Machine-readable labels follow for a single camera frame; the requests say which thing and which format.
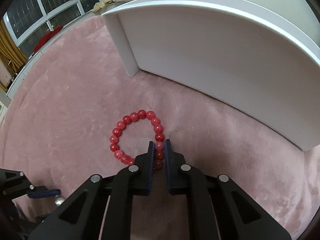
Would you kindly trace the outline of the large bay window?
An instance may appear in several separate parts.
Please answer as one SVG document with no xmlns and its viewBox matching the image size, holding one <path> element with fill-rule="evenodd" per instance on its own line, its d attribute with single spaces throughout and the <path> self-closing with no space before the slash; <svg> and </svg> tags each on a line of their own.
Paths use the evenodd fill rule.
<svg viewBox="0 0 320 240">
<path fill-rule="evenodd" d="M 30 57 L 39 40 L 88 14 L 101 0 L 14 0 L 3 20 L 16 46 Z"/>
</svg>

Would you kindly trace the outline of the pearl bead jewelry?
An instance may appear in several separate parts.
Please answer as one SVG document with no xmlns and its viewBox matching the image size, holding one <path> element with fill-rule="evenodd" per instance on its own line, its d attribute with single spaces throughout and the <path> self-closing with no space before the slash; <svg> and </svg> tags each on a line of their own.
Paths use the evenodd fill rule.
<svg viewBox="0 0 320 240">
<path fill-rule="evenodd" d="M 56 196 L 55 197 L 55 205 L 59 207 L 66 199 L 63 196 Z"/>
</svg>

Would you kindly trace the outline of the pink fluffy blanket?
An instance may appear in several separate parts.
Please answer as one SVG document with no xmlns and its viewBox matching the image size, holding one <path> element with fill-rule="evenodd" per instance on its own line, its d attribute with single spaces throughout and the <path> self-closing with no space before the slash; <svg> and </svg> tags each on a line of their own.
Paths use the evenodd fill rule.
<svg viewBox="0 0 320 240">
<path fill-rule="evenodd" d="M 190 165 L 229 175 L 293 239 L 306 237 L 319 208 L 319 148 L 302 152 L 178 83 L 146 72 L 128 77 L 100 16 L 58 38 L 23 80 L 1 122 L 1 167 L 68 197 L 92 174 L 108 177 L 124 167 L 109 138 L 140 109 L 155 112 Z"/>
</svg>

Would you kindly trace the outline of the white storage box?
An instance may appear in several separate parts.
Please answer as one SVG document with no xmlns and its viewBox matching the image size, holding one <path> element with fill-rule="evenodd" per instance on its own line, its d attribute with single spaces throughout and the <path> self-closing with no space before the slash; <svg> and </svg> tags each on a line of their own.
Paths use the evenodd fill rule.
<svg viewBox="0 0 320 240">
<path fill-rule="evenodd" d="M 302 150 L 319 144 L 319 46 L 246 0 L 135 0 L 103 14 L 126 72 L 212 96 Z"/>
</svg>

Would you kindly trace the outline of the mustard curtain left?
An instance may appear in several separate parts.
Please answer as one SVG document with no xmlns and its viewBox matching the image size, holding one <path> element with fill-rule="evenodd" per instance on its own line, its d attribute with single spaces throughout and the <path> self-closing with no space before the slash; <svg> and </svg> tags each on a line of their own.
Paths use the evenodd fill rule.
<svg viewBox="0 0 320 240">
<path fill-rule="evenodd" d="M 16 46 L 11 38 L 4 20 L 1 20 L 1 89 L 5 92 L 28 58 Z"/>
</svg>

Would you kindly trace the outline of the red cushion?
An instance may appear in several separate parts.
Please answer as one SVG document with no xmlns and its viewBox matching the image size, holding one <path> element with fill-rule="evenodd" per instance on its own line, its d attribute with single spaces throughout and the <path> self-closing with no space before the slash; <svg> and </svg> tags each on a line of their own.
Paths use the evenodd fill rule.
<svg viewBox="0 0 320 240">
<path fill-rule="evenodd" d="M 56 34 L 58 34 L 63 29 L 63 26 L 58 26 L 53 31 L 50 31 L 46 35 L 44 35 L 38 42 L 38 44 L 34 47 L 33 53 L 38 52 L 50 39 L 52 39 Z"/>
</svg>

